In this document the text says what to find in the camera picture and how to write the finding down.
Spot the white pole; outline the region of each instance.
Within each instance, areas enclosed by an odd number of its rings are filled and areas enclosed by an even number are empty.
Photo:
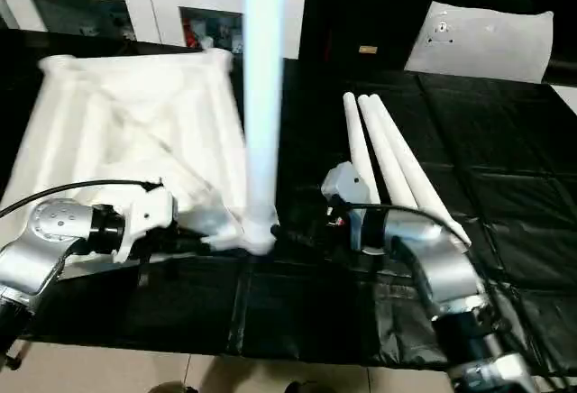
[[[346,128],[349,133],[349,148],[351,149],[351,160],[359,175],[369,187],[369,199],[372,204],[380,204],[379,190],[375,175],[372,172],[371,158],[367,142],[362,132],[361,117],[357,102],[352,93],[345,93],[343,96],[344,114],[346,115]]]
[[[279,149],[284,0],[244,0],[244,130],[247,153],[245,249],[264,254],[274,244],[270,227]]]
[[[413,198],[403,171],[401,170],[395,154],[389,145],[387,136],[380,125],[379,115],[375,112],[375,106],[365,95],[359,97],[359,105],[362,117],[367,124],[371,137],[372,148],[375,150],[379,162],[380,172],[387,185],[390,201],[395,206],[410,206],[417,208],[417,202]]]
[[[418,163],[413,151],[405,141],[397,125],[387,111],[385,105],[380,101],[380,97],[373,94],[370,98],[371,105],[377,112],[390,147],[392,148],[398,164],[402,168],[405,179],[410,186],[420,209],[428,213],[439,216],[451,225],[451,227],[469,244],[471,240],[463,227],[455,222],[443,201],[436,193],[431,181]]]

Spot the white cabinet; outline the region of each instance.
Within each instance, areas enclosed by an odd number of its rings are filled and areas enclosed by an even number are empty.
[[[243,0],[152,0],[164,44],[242,51]],[[305,0],[285,0],[284,57],[298,58]]]
[[[304,8],[285,0],[285,58],[298,58]],[[243,0],[0,0],[0,16],[23,30],[243,49]]]
[[[151,0],[5,0],[23,30],[160,42]]]

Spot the black table cover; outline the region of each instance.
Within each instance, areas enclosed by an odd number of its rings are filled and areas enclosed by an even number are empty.
[[[184,51],[37,32],[0,32],[4,189],[41,84],[39,59]],[[242,64],[232,73],[243,109]],[[577,374],[577,116],[546,85],[421,75],[336,74],[287,60],[280,221],[306,227],[323,210],[326,172],[349,160],[342,95],[377,93],[453,217],[507,290],[530,352]],[[380,192],[386,193],[381,180]],[[165,352],[228,353],[392,368],[443,369],[408,269],[337,247],[278,242],[267,257],[197,255],[59,283],[29,337]]]

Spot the small label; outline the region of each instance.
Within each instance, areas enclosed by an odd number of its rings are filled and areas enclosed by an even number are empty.
[[[360,46],[359,53],[370,53],[372,55],[377,53],[379,48],[377,46]]]

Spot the white foam roll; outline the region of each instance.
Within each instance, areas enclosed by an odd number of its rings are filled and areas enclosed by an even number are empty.
[[[362,132],[361,117],[353,93],[345,93],[343,96],[344,114],[346,116],[346,128],[349,133],[349,148],[351,160],[359,175],[369,187],[369,199],[372,204],[380,204],[379,190],[372,171],[369,149]]]
[[[426,176],[423,168],[421,168],[415,154],[413,154],[413,151],[408,146],[407,141],[405,141],[405,138],[390,116],[386,106],[380,100],[380,97],[373,94],[370,97],[370,103],[380,119],[389,145],[393,150],[393,154],[402,169],[406,182],[410,186],[410,190],[419,208],[444,219],[470,245],[471,240],[469,236],[463,230],[463,227],[456,223],[449,214],[441,197],[436,193],[431,181]]]
[[[385,136],[385,132],[380,124],[380,118],[375,112],[376,107],[365,95],[359,97],[359,106],[361,107],[364,122],[367,124],[367,129],[369,130],[372,148],[377,155],[380,172],[389,191],[390,201],[396,206],[417,208],[417,202],[415,198],[413,198],[403,171],[389,145],[387,136]]]

